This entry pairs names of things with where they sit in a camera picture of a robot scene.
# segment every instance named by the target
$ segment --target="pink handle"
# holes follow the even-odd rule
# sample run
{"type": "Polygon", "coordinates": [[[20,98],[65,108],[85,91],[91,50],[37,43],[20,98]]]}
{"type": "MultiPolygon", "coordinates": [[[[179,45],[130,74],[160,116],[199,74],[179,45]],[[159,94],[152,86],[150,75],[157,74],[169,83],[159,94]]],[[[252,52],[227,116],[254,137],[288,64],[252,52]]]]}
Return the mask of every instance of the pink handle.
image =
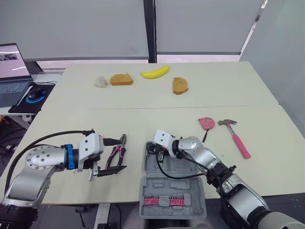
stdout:
{"type": "Polygon", "coordinates": [[[248,159],[251,157],[251,155],[248,153],[246,147],[243,145],[242,141],[240,140],[239,136],[237,134],[233,135],[233,140],[235,141],[237,147],[239,148],[240,152],[242,153],[243,157],[245,159],[248,159]]]}

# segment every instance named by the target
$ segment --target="mouse pad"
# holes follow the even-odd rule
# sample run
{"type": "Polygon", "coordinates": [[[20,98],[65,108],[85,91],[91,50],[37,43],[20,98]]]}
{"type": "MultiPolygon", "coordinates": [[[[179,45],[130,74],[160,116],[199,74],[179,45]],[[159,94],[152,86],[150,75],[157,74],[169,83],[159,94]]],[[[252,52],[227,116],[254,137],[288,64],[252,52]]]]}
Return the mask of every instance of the mouse pad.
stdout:
{"type": "Polygon", "coordinates": [[[18,106],[14,105],[10,108],[9,113],[38,113],[54,86],[55,85],[34,85],[31,90],[37,88],[42,89],[42,96],[33,101],[27,99],[27,96],[25,96],[18,106]]]}

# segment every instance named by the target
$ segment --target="pink hammer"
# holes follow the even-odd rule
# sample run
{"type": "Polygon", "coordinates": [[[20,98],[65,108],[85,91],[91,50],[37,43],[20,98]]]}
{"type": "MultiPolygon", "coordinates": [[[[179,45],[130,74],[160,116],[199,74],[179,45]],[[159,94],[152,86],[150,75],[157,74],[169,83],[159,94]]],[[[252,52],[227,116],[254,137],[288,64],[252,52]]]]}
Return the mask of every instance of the pink hammer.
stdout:
{"type": "Polygon", "coordinates": [[[243,143],[240,140],[239,136],[236,133],[234,133],[233,129],[231,128],[231,124],[235,125],[236,123],[237,123],[236,121],[233,121],[233,120],[230,120],[230,119],[224,119],[223,121],[219,121],[218,122],[219,125],[225,124],[229,128],[229,130],[232,133],[233,140],[234,140],[235,144],[237,145],[238,149],[242,153],[243,157],[245,159],[248,159],[248,158],[251,157],[251,155],[248,153],[246,147],[243,145],[243,143]]]}

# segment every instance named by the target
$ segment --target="tool case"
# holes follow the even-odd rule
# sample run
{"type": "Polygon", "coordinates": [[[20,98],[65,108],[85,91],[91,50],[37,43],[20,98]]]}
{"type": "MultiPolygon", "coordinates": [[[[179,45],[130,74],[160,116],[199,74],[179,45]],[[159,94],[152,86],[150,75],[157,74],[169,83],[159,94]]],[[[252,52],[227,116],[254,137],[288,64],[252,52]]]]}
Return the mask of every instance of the tool case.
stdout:
{"type": "MultiPolygon", "coordinates": [[[[143,219],[204,219],[206,206],[203,184],[199,177],[169,179],[159,170],[156,155],[145,145],[144,170],[140,185],[139,215],[143,219]]],[[[164,172],[173,177],[198,173],[197,165],[183,159],[164,157],[160,163],[164,172]]]]}

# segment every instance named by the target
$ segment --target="bread slice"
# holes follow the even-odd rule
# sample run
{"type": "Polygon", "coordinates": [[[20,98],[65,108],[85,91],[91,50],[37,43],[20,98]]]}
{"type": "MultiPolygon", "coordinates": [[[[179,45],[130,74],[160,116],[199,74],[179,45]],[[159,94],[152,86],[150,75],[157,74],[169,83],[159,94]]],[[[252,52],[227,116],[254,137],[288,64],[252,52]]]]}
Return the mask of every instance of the bread slice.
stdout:
{"type": "Polygon", "coordinates": [[[180,77],[175,77],[173,79],[173,93],[182,94],[186,92],[189,88],[187,87],[187,81],[180,77]]]}
{"type": "Polygon", "coordinates": [[[132,77],[126,73],[126,74],[116,74],[113,77],[110,78],[110,83],[113,86],[117,85],[131,85],[133,84],[132,77]]]}

